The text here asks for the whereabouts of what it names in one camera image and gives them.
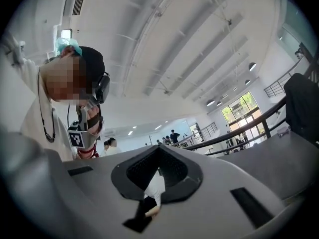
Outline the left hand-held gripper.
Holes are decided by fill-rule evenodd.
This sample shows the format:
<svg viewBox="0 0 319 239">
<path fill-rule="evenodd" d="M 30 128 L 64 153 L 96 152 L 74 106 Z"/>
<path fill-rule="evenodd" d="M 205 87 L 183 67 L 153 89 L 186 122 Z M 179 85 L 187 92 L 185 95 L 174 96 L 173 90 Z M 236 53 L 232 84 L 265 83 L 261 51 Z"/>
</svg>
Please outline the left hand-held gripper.
<svg viewBox="0 0 319 239">
<path fill-rule="evenodd" d="M 89 129 L 99 123 L 99 114 L 87 120 L 87 109 L 81 107 L 77 109 L 78 120 L 75 120 L 68 127 L 69 142 L 72 147 L 78 149 L 88 149 L 98 139 L 98 133 L 91 133 Z"/>
</svg>

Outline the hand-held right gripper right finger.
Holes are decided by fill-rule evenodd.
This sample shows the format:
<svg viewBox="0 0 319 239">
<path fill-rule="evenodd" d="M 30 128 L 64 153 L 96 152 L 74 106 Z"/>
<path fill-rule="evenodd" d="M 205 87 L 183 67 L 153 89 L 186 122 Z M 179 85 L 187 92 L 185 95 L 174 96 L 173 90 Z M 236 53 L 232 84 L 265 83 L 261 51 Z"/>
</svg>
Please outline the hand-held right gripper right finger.
<svg viewBox="0 0 319 239">
<path fill-rule="evenodd" d="M 145 239 L 285 239 L 283 228 L 292 220 L 302 199 L 286 203 L 271 189 L 238 166 L 187 150 L 148 146 L 177 160 L 193 161 L 202 176 L 192 172 L 174 186 L 179 193 L 197 190 L 180 202 L 163 203 L 146 228 Z"/>
</svg>

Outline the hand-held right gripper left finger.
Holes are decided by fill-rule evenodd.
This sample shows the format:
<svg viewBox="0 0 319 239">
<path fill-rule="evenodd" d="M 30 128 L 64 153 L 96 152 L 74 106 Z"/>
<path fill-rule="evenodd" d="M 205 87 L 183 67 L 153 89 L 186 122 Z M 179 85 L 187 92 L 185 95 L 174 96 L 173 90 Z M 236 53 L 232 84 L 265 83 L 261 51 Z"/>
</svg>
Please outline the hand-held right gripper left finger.
<svg viewBox="0 0 319 239">
<path fill-rule="evenodd" d="M 140 233 L 124 226 L 144 197 L 135 187 L 124 199 L 112 185 L 111 168 L 106 181 L 91 164 L 100 159 L 62 162 L 59 154 L 43 149 L 20 133 L 0 132 L 0 179 L 14 206 L 41 232 L 55 239 L 159 239 L 157 225 Z"/>
</svg>

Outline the person's left hand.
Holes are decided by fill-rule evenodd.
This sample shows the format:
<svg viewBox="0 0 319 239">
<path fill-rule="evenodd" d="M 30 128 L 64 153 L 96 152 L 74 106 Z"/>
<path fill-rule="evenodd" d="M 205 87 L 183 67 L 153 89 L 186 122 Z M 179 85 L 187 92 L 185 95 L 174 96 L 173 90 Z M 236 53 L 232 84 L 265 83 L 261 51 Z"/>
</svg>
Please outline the person's left hand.
<svg viewBox="0 0 319 239">
<path fill-rule="evenodd" d="M 102 128 L 102 117 L 100 108 L 95 106 L 87 111 L 88 132 L 98 135 Z"/>
</svg>

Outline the cream sweatshirt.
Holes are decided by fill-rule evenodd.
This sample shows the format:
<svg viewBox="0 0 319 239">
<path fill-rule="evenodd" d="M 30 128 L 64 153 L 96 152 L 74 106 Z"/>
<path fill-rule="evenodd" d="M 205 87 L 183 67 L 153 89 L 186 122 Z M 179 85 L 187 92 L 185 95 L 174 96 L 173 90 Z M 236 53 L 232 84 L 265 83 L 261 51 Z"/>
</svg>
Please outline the cream sweatshirt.
<svg viewBox="0 0 319 239">
<path fill-rule="evenodd" d="M 48 98 L 39 74 L 39 67 L 58 57 L 80 56 L 74 48 L 67 46 L 57 55 L 41 65 L 24 58 L 23 43 L 9 32 L 0 38 L 0 94 L 4 94 L 0 110 L 0 122 L 8 130 L 19 131 L 36 140 L 43 148 L 56 151 L 62 161 L 91 159 L 99 155 L 96 142 L 88 149 L 72 147 L 68 127 L 78 120 L 77 109 L 87 110 L 98 106 L 94 88 L 105 72 L 102 54 L 87 46 L 80 46 L 87 72 L 93 77 L 93 96 L 85 106 L 56 102 Z"/>
</svg>

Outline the grey stair railing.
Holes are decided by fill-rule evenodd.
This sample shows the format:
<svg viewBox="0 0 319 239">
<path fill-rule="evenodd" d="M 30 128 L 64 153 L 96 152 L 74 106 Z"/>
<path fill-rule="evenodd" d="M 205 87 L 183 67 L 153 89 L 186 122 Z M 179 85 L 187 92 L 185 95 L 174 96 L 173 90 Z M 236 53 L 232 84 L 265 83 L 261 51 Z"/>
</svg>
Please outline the grey stair railing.
<svg viewBox="0 0 319 239">
<path fill-rule="evenodd" d="M 215 122 L 201 129 L 199 133 L 202 142 L 217 138 L 219 134 L 220 134 L 220 131 L 217 128 Z"/>
</svg>

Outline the curved black handrail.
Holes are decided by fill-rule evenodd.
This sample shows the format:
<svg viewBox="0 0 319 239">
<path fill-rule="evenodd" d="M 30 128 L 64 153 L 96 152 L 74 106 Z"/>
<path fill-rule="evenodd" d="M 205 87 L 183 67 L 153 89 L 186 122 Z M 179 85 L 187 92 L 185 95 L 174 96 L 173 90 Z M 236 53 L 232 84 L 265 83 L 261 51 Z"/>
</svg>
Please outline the curved black handrail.
<svg viewBox="0 0 319 239">
<path fill-rule="evenodd" d="M 202 148 L 205 148 L 205 147 L 208 147 L 208 146 L 211 146 L 211 145 L 216 145 L 218 143 L 221 143 L 221 142 L 224 142 L 226 140 L 229 140 L 249 129 L 252 129 L 253 127 L 257 127 L 259 124 L 262 124 L 263 125 L 263 128 L 264 128 L 264 132 L 254 138 L 252 138 L 251 140 L 248 140 L 247 142 L 244 142 L 244 143 L 241 143 L 241 144 L 237 144 L 237 145 L 234 145 L 234 146 L 231 146 L 229 148 L 222 148 L 221 150 L 219 151 L 215 151 L 213 153 L 208 153 L 208 154 L 205 154 L 207 156 L 210 156 L 210 155 L 216 155 L 216 154 L 220 154 L 220 153 L 223 153 L 223 152 L 229 152 L 233 149 L 236 149 L 236 148 L 240 148 L 241 146 L 244 146 L 248 143 L 251 143 L 252 141 L 255 141 L 263 136 L 266 136 L 266 139 L 269 139 L 271 138 L 271 132 L 273 130 L 275 130 L 276 128 L 278 128 L 280 125 L 282 125 L 284 122 L 286 122 L 286 119 L 284 118 L 283 120 L 279 121 L 277 124 L 275 124 L 274 126 L 272 127 L 269 127 L 268 124 L 267 124 L 267 119 L 269 117 L 271 117 L 273 114 L 275 114 L 277 111 L 279 111 L 284 105 L 286 104 L 286 96 L 284 96 L 277 104 L 275 104 L 272 108 L 270 108 L 268 111 L 266 111 L 264 114 L 262 114 L 260 117 L 258 117 L 257 119 L 253 120 L 252 122 L 244 125 L 243 127 L 240 127 L 239 129 L 235 130 L 235 131 L 232 131 L 228 134 L 225 134 L 225 135 L 222 135 L 222 136 L 219 136 L 217 138 L 214 138 L 212 140 L 208 140 L 208 141 L 205 141 L 203 143 L 199 143 L 199 144 L 196 144 L 196 145 L 192 145 L 192 146 L 188 146 L 188 147 L 185 147 L 184 149 L 185 150 L 189 150 L 189 151 L 195 151 L 195 150 L 199 150 L 199 149 L 202 149 Z"/>
</svg>

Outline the large glass entrance door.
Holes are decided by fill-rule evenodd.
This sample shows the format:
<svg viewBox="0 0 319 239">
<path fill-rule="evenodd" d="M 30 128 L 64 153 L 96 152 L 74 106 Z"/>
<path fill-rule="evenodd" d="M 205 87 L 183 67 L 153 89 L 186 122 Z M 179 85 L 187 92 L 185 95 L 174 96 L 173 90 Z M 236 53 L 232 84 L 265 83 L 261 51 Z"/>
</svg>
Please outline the large glass entrance door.
<svg viewBox="0 0 319 239">
<path fill-rule="evenodd" d="M 221 110 L 230 131 L 235 131 L 262 115 L 250 91 Z"/>
</svg>

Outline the teal hair scrunchie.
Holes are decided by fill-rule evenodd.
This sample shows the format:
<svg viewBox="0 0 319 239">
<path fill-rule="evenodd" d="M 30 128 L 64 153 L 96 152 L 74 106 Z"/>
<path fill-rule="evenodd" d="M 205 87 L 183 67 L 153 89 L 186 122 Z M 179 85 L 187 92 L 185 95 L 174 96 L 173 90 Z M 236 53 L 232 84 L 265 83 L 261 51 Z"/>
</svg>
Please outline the teal hair scrunchie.
<svg viewBox="0 0 319 239">
<path fill-rule="evenodd" d="M 80 48 L 78 42 L 75 39 L 59 37 L 55 42 L 55 46 L 57 55 L 60 55 L 67 46 L 71 46 L 74 48 L 76 54 L 82 56 L 82 49 Z"/>
</svg>

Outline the grey balcony railing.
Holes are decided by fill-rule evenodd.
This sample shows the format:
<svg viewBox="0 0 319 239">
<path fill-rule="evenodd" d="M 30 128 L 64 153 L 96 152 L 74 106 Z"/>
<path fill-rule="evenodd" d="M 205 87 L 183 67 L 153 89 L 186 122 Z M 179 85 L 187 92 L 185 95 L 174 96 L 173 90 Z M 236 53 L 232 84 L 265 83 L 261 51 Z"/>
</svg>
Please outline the grey balcony railing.
<svg viewBox="0 0 319 239">
<path fill-rule="evenodd" d="M 277 79 L 271 85 L 266 87 L 264 89 L 264 92 L 266 93 L 266 95 L 269 98 L 271 98 L 271 97 L 276 97 L 276 96 L 279 96 L 281 94 L 284 94 L 285 93 L 284 85 L 292 77 L 293 74 L 294 74 L 294 68 L 292 68 L 291 70 L 287 71 L 279 79 Z"/>
</svg>

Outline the black jacket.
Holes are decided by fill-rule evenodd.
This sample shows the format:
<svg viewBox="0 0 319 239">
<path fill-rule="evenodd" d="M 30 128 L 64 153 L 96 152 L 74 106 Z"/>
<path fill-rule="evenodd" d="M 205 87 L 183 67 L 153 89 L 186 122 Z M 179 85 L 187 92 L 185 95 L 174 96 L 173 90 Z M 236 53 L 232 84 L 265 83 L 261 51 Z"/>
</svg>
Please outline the black jacket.
<svg viewBox="0 0 319 239">
<path fill-rule="evenodd" d="M 286 123 L 319 148 L 319 86 L 300 73 L 285 83 Z"/>
</svg>

